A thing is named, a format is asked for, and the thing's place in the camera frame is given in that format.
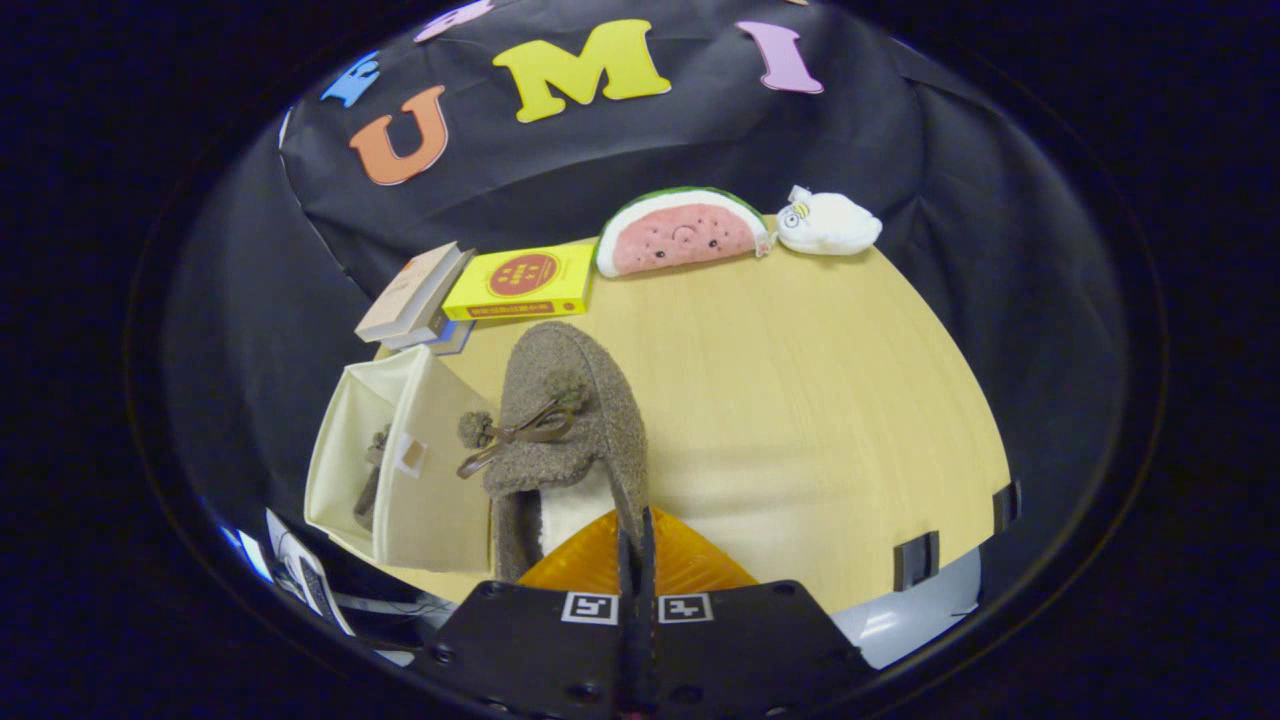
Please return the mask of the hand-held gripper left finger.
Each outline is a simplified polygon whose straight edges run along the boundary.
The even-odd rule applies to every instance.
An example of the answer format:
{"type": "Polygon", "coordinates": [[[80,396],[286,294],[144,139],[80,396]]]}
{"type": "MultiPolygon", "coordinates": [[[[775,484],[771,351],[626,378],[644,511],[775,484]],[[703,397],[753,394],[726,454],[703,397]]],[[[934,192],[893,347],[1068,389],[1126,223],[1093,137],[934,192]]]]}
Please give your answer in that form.
{"type": "Polygon", "coordinates": [[[637,711],[637,551],[609,512],[532,577],[477,584],[411,662],[479,717],[625,719],[637,711]]]}

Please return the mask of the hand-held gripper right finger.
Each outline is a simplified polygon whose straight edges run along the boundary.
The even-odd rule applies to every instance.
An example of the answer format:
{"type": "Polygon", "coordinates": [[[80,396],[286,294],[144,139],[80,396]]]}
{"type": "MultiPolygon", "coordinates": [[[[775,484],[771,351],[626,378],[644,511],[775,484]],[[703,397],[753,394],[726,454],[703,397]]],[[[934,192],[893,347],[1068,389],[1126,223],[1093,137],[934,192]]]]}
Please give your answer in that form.
{"type": "Polygon", "coordinates": [[[728,589],[724,553],[658,509],[649,520],[649,719],[799,719],[876,675],[803,584],[728,589]]]}

